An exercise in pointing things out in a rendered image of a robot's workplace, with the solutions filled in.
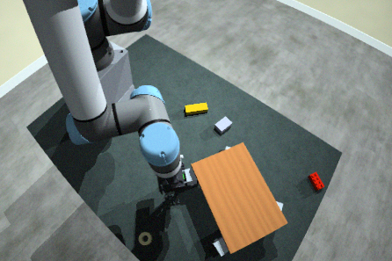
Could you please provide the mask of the yellow rectangular block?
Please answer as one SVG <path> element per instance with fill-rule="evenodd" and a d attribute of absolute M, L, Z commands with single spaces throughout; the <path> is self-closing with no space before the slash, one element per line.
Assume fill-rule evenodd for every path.
<path fill-rule="evenodd" d="M 207 112 L 207 111 L 208 111 L 207 103 L 185 106 L 186 115 L 200 113 L 200 112 Z"/>

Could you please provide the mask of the wooden dolly with black caster wheels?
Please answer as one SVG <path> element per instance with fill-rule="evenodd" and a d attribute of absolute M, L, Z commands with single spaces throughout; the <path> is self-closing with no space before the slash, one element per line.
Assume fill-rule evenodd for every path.
<path fill-rule="evenodd" d="M 221 232 L 208 248 L 212 257 L 232 254 L 287 224 L 283 204 L 272 196 L 245 145 L 219 152 L 182 170 L 185 186 L 199 182 Z"/>

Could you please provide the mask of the red toy building brick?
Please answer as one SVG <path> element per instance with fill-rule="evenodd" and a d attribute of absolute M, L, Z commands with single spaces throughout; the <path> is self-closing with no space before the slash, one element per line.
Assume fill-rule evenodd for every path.
<path fill-rule="evenodd" d="M 316 172 L 309 175 L 309 180 L 311 181 L 312 185 L 315 187 L 316 191 L 324 187 L 323 182 L 321 181 L 321 179 L 319 178 Z"/>

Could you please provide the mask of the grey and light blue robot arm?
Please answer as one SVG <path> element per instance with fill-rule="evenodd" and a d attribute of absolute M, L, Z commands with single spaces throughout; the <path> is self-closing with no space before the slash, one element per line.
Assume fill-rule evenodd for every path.
<path fill-rule="evenodd" d="M 129 100 L 107 105 L 98 78 L 98 71 L 114 57 L 106 37 L 149 29 L 150 1 L 23 2 L 69 108 L 66 128 L 71 141 L 82 145 L 138 131 L 142 155 L 155 174 L 176 175 L 183 155 L 159 90 L 144 85 L 133 90 Z"/>

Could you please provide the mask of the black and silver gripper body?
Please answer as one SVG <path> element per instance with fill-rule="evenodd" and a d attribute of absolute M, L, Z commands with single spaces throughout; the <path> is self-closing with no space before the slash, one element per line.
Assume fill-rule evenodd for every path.
<path fill-rule="evenodd" d="M 178 178 L 178 183 L 177 183 L 177 178 Z M 161 194 L 163 194 L 161 192 L 161 190 L 163 190 L 164 193 L 185 190 L 185 181 L 184 181 L 184 177 L 183 177 L 182 166 L 180 167 L 180 170 L 178 171 L 178 173 L 176 175 L 174 175 L 171 178 L 167 178 L 167 179 L 157 177 L 158 186 L 160 185 L 159 192 Z M 162 183 L 162 181 L 163 181 L 163 183 Z M 161 189 L 162 188 L 161 185 L 163 185 L 163 189 Z M 172 186 L 172 188 L 171 188 L 171 186 Z"/>

